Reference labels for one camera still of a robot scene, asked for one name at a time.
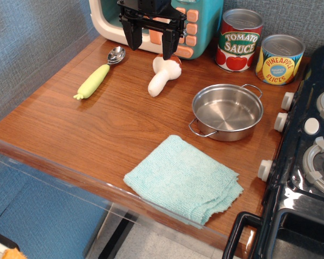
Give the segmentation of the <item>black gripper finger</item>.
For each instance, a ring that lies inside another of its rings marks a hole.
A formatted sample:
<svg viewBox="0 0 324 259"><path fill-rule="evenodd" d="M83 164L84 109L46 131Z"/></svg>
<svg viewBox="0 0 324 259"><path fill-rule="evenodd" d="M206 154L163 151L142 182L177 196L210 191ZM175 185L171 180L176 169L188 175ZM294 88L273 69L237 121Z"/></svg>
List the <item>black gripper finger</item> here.
<svg viewBox="0 0 324 259"><path fill-rule="evenodd" d="M165 29L162 36L163 42L163 59L168 60L176 52L179 38L181 37L180 30Z"/></svg>
<svg viewBox="0 0 324 259"><path fill-rule="evenodd" d="M128 46L134 51L142 44L141 21L136 19L121 20Z"/></svg>

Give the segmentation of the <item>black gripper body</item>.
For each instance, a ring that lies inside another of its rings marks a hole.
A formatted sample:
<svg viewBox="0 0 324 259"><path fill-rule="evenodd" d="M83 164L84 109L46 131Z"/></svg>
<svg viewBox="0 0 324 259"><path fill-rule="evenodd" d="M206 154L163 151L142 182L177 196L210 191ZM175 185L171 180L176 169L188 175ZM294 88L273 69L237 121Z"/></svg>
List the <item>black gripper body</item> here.
<svg viewBox="0 0 324 259"><path fill-rule="evenodd" d="M171 1L118 1L117 4L125 32L141 32L146 28L184 33L186 15L175 9Z"/></svg>

